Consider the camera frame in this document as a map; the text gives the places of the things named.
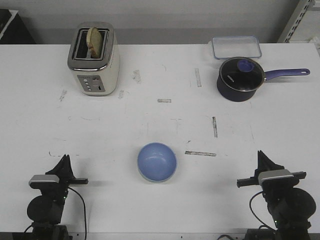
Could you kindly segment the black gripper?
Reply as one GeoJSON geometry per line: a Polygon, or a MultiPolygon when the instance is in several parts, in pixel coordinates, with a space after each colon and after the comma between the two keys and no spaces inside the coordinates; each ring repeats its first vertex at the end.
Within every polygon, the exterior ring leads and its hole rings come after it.
{"type": "MultiPolygon", "coordinates": [[[[285,167],[283,165],[274,163],[262,150],[258,150],[257,171],[255,171],[254,176],[251,176],[249,178],[237,179],[236,185],[238,188],[259,185],[258,176],[260,173],[284,169],[285,167]]],[[[261,189],[262,192],[266,195],[267,199],[279,198],[285,192],[296,186],[300,182],[300,180],[305,179],[307,176],[307,173],[305,171],[296,171],[291,173],[293,173],[294,175],[294,177],[292,178],[267,180],[262,184],[261,189]]]]}
{"type": "Polygon", "coordinates": [[[63,155],[53,169],[47,171],[45,174],[66,175],[66,178],[59,178],[59,183],[39,189],[42,195],[50,197],[52,200],[65,200],[68,196],[68,188],[70,185],[88,184],[88,178],[76,178],[74,176],[70,156],[66,154],[63,155]]]}

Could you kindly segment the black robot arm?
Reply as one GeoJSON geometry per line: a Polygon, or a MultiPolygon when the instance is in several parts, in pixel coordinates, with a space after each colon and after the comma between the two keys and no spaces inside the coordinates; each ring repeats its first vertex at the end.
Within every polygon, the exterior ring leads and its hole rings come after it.
{"type": "Polygon", "coordinates": [[[87,215],[86,204],[83,197],[72,188],[76,185],[87,185],[87,178],[74,176],[70,156],[63,155],[58,164],[44,174],[34,175],[28,182],[32,189],[40,190],[41,195],[35,197],[27,206],[27,216],[32,224],[31,233],[26,231],[22,239],[26,240],[72,240],[73,236],[68,233],[67,226],[61,225],[65,201],[69,190],[79,196],[83,204],[84,239],[87,238],[87,215]]]}
{"type": "Polygon", "coordinates": [[[254,176],[237,180],[237,187],[259,185],[272,216],[275,229],[261,223],[259,228],[247,229],[246,240],[310,240],[308,219],[316,212],[314,198],[305,190],[297,188],[306,177],[305,171],[290,172],[274,163],[263,151],[257,152],[257,168],[254,176]]]}

